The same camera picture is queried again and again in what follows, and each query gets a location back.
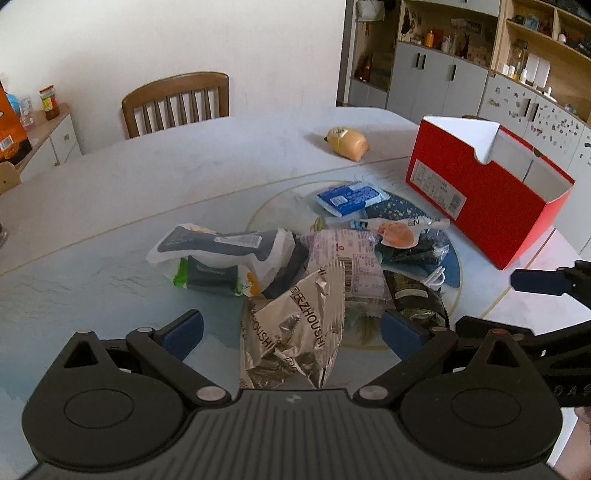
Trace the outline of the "dark green gold packet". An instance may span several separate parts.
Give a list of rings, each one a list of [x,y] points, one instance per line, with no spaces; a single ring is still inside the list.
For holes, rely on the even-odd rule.
[[[423,328],[450,327],[448,311],[438,291],[402,273],[383,273],[398,313]]]

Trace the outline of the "pink snack packet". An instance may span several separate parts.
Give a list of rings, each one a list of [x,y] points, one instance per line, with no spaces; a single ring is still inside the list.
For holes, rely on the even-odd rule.
[[[349,303],[387,305],[391,301],[382,267],[375,252],[377,238],[368,231],[325,229],[301,237],[308,249],[308,271],[339,262],[345,268]]]

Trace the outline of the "orange white snack packet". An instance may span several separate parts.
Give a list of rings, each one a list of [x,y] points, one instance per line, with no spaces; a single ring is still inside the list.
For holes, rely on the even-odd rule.
[[[449,219],[433,219],[426,216],[401,220],[370,218],[351,220],[349,222],[349,227],[352,229],[378,234],[384,246],[403,250],[416,247],[424,231],[430,229],[445,230],[450,225]]]

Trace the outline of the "white grey tissue pack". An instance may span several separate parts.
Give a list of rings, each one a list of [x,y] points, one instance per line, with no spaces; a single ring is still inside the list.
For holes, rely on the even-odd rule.
[[[222,234],[179,224],[146,260],[176,287],[253,297],[287,272],[296,247],[294,234],[283,228]]]

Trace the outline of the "silver foil snack bag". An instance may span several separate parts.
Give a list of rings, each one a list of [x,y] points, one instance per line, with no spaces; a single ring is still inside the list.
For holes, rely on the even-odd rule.
[[[252,298],[240,321],[242,389],[276,389],[300,374],[321,389],[345,328],[346,269],[335,261],[276,299]]]

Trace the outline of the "blue wet wipe packet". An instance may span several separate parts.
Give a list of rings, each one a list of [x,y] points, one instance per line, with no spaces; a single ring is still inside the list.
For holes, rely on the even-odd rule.
[[[335,217],[344,217],[389,200],[382,189],[365,182],[335,186],[315,195],[315,201]]]

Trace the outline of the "yellow plush toy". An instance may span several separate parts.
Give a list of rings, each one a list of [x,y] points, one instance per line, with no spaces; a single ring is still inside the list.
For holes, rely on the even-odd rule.
[[[369,149],[370,144],[365,135],[356,129],[349,127],[334,127],[327,135],[325,142],[339,156],[342,156],[353,162],[360,162]]]

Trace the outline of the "clear bag dark contents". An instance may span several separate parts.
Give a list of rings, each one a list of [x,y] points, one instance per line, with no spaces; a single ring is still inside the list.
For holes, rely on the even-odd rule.
[[[417,267],[431,273],[443,265],[451,250],[451,242],[444,231],[427,230],[414,247],[402,249],[380,243],[376,254],[382,265]]]

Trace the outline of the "red white cardboard box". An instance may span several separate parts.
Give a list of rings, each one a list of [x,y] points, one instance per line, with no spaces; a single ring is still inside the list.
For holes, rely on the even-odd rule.
[[[500,124],[441,116],[421,121],[407,182],[500,270],[552,225],[575,184]]]

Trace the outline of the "white drawer sideboard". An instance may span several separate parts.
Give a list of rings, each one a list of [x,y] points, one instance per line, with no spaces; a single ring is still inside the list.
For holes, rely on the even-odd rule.
[[[20,180],[25,182],[53,167],[82,156],[68,104],[59,105],[60,114],[47,120],[43,111],[35,111],[35,124],[27,130],[31,152],[16,165]]]

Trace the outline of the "wooden chair far side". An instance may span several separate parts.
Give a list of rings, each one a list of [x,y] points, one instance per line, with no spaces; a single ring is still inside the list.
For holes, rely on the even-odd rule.
[[[121,110],[129,139],[229,116],[229,76],[190,72],[152,81],[127,94]]]

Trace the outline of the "orange snack bag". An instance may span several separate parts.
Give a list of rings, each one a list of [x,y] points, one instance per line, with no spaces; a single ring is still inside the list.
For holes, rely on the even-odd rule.
[[[32,146],[26,131],[4,88],[0,87],[0,161],[16,165],[31,151]]]

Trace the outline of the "red lidded jar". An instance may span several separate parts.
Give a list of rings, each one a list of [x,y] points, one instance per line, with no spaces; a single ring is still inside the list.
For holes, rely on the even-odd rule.
[[[49,85],[39,91],[42,109],[47,120],[52,120],[60,114],[59,104],[56,99],[55,88]]]

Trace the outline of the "white tote bag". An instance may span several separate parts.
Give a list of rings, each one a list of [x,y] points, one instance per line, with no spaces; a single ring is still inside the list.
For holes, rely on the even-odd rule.
[[[386,16],[385,3],[378,0],[356,1],[356,21],[378,22],[383,21]]]

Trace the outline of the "grey wall cabinet unit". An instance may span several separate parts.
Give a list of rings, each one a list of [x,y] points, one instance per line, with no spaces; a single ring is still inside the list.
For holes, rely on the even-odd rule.
[[[556,225],[590,254],[590,5],[586,1],[346,3],[339,103],[480,117],[521,136],[576,182]]]

